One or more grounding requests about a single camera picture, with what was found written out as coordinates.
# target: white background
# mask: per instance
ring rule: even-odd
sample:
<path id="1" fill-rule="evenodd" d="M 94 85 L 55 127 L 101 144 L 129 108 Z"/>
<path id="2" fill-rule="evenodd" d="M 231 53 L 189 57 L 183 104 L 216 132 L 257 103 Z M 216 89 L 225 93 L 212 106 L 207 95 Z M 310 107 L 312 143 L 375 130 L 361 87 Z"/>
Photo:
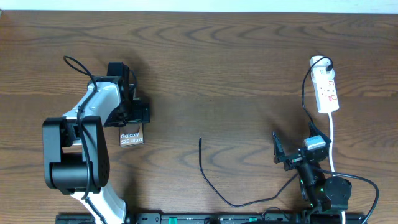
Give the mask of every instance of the white background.
<path id="1" fill-rule="evenodd" d="M 2 10 L 398 13 L 398 0 L 0 0 Z"/>

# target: power strip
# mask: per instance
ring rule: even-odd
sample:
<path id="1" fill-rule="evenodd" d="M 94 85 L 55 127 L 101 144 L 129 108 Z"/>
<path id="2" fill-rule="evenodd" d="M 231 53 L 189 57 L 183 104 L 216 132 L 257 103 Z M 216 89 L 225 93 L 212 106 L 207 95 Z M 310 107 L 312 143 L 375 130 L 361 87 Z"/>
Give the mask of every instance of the power strip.
<path id="1" fill-rule="evenodd" d="M 310 65 L 312 66 L 322 57 L 323 56 L 312 57 Z M 319 113 L 331 113 L 339 108 L 334 80 L 335 70 L 326 70 L 327 66 L 330 64 L 330 60 L 324 58 L 316 63 L 311 71 L 311 79 L 315 89 L 315 98 L 317 99 Z"/>

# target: robotic arm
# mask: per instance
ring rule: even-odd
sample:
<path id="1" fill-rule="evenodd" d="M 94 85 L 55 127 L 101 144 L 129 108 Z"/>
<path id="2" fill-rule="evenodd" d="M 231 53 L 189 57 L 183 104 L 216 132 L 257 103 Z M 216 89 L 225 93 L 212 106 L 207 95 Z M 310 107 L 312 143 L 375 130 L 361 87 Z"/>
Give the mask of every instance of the robotic arm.
<path id="1" fill-rule="evenodd" d="M 148 123 L 149 105 L 135 98 L 135 85 L 129 84 L 129 67 L 123 63 L 109 63 L 105 77 L 94 77 L 80 102 L 62 117 L 47 118 L 43 123 L 44 176 L 51 189 L 79 200 L 94 216 L 96 224 L 129 223 L 126 203 L 112 188 L 109 179 L 109 156 L 103 127 L 121 127 Z M 86 101 L 78 128 L 78 110 Z M 86 140 L 90 155 L 87 169 L 84 153 L 66 153 L 63 148 L 82 145 Z"/>

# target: wood grain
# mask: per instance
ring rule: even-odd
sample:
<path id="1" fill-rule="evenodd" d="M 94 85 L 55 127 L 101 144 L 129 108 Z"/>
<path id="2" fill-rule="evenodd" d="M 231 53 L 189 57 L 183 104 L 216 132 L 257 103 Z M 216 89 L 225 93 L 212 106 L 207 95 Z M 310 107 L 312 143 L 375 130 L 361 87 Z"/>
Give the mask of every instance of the wood grain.
<path id="1" fill-rule="evenodd" d="M 271 133 L 289 152 L 301 146 L 308 60 L 333 58 L 336 170 L 379 186 L 370 223 L 398 221 L 398 16 L 7 11 L 0 38 L 0 223 L 54 223 L 59 213 L 86 212 L 43 178 L 42 122 L 73 107 L 88 81 L 64 64 L 65 54 L 98 75 L 108 62 L 136 70 L 151 123 L 146 143 L 130 148 L 119 147 L 117 129 L 105 130 L 111 181 L 132 207 L 164 213 L 307 206 L 295 180 L 277 200 L 228 207 L 199 173 L 198 138 L 205 172 L 228 200 L 273 196 L 294 172 L 273 163 Z M 327 133 L 307 86 L 307 107 Z M 373 188 L 352 183 L 349 212 L 368 212 Z"/>

